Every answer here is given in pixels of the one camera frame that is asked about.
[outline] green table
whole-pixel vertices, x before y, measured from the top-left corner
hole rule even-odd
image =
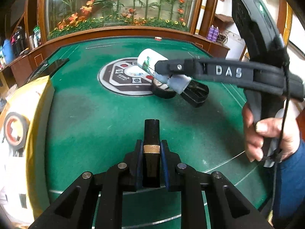
[[[205,83],[210,89],[208,99],[194,109],[179,95],[172,99],[123,96],[98,81],[104,65],[137,57],[146,48],[168,59],[209,57],[183,41],[114,37],[61,47],[48,59],[49,63],[70,59],[51,79],[55,94],[45,149],[50,201],[82,172],[104,172],[122,161],[133,151],[136,140],[143,138],[144,120],[153,118],[160,120],[161,139],[168,141],[184,163],[202,172],[223,172],[259,207],[269,187],[261,167],[249,163],[244,153],[241,108],[246,99],[242,89]],[[168,193],[165,188],[123,196],[124,228],[180,228],[180,213],[180,194]]]

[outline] silver bolt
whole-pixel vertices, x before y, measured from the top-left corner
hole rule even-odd
[[[127,164],[126,163],[119,163],[117,166],[118,166],[119,169],[125,169],[127,167]]]
[[[213,177],[216,177],[216,178],[221,178],[222,177],[222,173],[220,171],[214,171],[212,173]]]
[[[177,167],[179,169],[185,169],[186,168],[186,164],[185,163],[179,163],[179,164],[177,164]]]
[[[88,178],[91,177],[91,173],[90,173],[90,172],[84,172],[81,176],[82,176],[82,178],[84,178],[84,179],[88,179]]]

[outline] black cord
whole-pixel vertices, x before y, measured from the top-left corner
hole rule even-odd
[[[290,83],[289,83],[289,63],[285,64],[284,67],[284,75],[286,77],[286,91],[287,91],[287,98],[286,98],[286,106],[284,110],[284,116],[283,116],[283,122],[282,122],[282,129],[278,141],[278,146],[276,150],[274,151],[275,154],[275,163],[274,163],[274,175],[273,175],[273,189],[272,189],[272,203],[271,203],[271,209],[273,209],[274,200],[275,200],[275,189],[276,189],[276,175],[277,175],[277,169],[278,169],[278,163],[281,161],[282,154],[281,154],[281,142],[283,139],[283,132],[284,132],[284,124],[287,117],[287,111],[288,111],[288,105],[290,101]]]

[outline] purple bottle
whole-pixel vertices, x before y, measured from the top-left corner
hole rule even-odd
[[[212,40],[213,32],[214,32],[214,26],[211,25],[208,31],[208,36],[206,37],[208,40]]]
[[[213,31],[213,35],[212,35],[212,39],[211,39],[211,41],[216,41],[216,39],[217,39],[217,37],[218,37],[218,35],[219,35],[219,29],[218,29],[218,27],[216,27],[215,29],[214,29],[214,31]]]

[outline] human hand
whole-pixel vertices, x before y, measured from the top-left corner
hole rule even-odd
[[[282,160],[287,159],[295,153],[300,145],[300,131],[291,107],[292,104],[289,103],[283,139],[280,146],[283,153]],[[278,138],[282,129],[283,118],[268,118],[261,120],[257,122],[256,128],[254,128],[253,114],[247,103],[242,108],[242,117],[246,141],[246,155],[250,162],[253,162],[254,160],[261,161],[263,157],[263,137]]]

